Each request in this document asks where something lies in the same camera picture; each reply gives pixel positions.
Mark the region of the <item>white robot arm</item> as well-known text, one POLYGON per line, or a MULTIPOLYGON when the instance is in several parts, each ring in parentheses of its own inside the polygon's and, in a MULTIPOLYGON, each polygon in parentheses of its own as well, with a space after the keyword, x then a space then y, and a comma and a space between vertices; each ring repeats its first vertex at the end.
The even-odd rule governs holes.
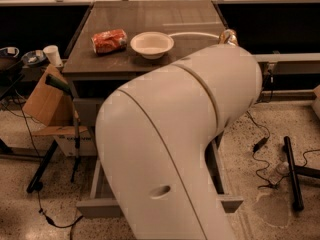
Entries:
POLYGON ((204 154, 261 86, 253 55, 213 45, 131 80, 104 101, 98 155, 138 240, 235 240, 204 154))

